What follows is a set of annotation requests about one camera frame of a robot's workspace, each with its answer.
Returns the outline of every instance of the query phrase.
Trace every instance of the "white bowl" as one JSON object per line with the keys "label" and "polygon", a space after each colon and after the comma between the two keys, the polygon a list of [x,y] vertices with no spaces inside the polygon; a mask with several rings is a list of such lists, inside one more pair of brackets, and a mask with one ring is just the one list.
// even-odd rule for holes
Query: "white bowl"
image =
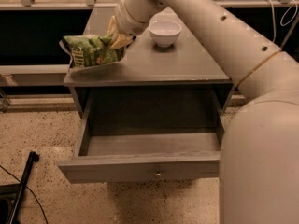
{"label": "white bowl", "polygon": [[159,47],[168,48],[179,37],[181,26],[174,21],[156,21],[149,26],[151,38]]}

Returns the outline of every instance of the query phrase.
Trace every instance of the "drawer knob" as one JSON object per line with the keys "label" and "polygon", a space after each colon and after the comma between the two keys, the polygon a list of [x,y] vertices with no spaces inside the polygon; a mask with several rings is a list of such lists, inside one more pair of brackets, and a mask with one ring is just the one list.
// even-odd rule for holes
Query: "drawer knob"
{"label": "drawer knob", "polygon": [[154,175],[154,177],[155,177],[156,179],[159,179],[159,178],[162,177],[162,174],[161,174],[161,173],[156,173],[156,174]]}

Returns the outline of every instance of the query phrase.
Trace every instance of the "speckled floor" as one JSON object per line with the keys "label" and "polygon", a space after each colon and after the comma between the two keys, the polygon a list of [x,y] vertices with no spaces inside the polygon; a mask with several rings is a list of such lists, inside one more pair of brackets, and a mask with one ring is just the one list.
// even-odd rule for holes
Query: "speckled floor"
{"label": "speckled floor", "polygon": [[[226,116],[243,100],[236,96]],[[70,159],[80,125],[71,98],[13,100],[0,114],[0,163],[18,178],[31,150],[40,154],[28,186],[45,209],[49,223],[219,223],[218,178],[147,183],[71,185],[57,167]],[[0,185],[16,181],[0,170]],[[21,224],[45,223],[26,190]]]}

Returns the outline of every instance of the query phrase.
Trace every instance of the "robotic arm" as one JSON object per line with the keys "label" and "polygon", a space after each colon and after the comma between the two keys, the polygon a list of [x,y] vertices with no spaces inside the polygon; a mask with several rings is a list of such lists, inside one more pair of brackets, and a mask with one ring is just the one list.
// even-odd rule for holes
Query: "robotic arm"
{"label": "robotic arm", "polygon": [[123,35],[171,7],[249,99],[221,144],[221,224],[299,223],[299,65],[212,0],[121,0]]}

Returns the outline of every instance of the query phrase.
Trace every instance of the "gray tabletop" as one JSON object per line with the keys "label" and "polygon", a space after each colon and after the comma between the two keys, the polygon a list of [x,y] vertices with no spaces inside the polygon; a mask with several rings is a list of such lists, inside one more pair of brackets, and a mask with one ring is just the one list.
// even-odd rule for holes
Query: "gray tabletop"
{"label": "gray tabletop", "polygon": [[[95,8],[84,34],[105,35],[113,12],[114,7]],[[159,20],[181,24],[182,32],[173,46],[158,48],[147,29],[130,45],[120,62],[70,69],[64,84],[70,87],[100,87],[230,82],[170,8],[154,16],[150,22]]]}

